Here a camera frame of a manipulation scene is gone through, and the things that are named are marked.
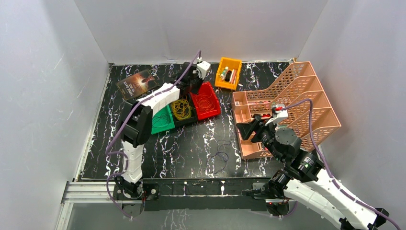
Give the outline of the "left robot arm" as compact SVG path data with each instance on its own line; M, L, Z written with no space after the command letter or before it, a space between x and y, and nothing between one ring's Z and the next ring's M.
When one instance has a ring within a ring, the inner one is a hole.
M119 190L130 199L143 193L142 155L144 144L152 132L153 116L170 103L190 92L198 92L211 65L206 61L185 62L182 74L172 82L164 83L153 93L136 100L120 126L123 145L123 172L115 178Z

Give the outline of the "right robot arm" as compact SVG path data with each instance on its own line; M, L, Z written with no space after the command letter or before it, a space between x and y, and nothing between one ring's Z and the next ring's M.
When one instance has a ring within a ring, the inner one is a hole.
M339 181L331 177L323 162L303 150L301 139L290 128L277 128L260 117L238 123L243 140L260 142L276 160L284 163L260 192L275 198L287 196L330 221L340 230L376 230L389 220L384 208L359 201Z

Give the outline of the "black plastic bin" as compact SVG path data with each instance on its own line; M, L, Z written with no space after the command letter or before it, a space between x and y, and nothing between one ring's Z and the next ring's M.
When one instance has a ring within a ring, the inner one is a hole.
M187 126L198 121L195 105L190 94L169 104L175 128Z

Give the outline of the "red plastic bin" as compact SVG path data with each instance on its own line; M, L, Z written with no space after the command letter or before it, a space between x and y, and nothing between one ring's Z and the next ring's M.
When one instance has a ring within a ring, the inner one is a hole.
M221 114L220 102L211 83L203 83L198 94L190 93L190 95L196 108L198 120L205 120Z

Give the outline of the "orange-yellow plastic bin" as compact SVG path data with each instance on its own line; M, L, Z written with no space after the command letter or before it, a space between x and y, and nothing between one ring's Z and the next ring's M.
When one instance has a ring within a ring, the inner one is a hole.
M222 57L216 73L215 87L236 91L242 60Z

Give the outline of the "green plastic bin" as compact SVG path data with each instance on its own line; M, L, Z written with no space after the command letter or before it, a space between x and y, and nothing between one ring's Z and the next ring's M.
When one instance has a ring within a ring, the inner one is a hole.
M170 106L167 105L160 111L158 111L152 120L151 134L157 134L160 132L168 131L175 128L174 120Z

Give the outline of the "dark book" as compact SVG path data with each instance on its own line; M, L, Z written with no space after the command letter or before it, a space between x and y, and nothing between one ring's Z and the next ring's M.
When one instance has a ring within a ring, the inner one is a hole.
M159 88L155 76L147 69L119 81L116 86L124 100L137 98Z

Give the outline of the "pink desk organizer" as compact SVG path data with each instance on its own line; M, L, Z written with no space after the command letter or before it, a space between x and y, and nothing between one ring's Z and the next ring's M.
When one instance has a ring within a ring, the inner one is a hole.
M293 129L302 140L301 148L312 151L313 141L319 145L341 124L309 61L290 64L264 90L234 92L233 118L235 123L250 122L255 114L271 113L277 104L289 106L301 100L305 102L289 109L288 117L278 124Z

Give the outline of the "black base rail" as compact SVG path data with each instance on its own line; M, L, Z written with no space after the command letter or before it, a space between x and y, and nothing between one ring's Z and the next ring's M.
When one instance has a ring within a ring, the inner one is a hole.
M111 204L125 217L143 212L191 209L248 209L281 215L298 203L287 195L269 195L268 178L144 179L134 194L115 182L69 182L63 204Z

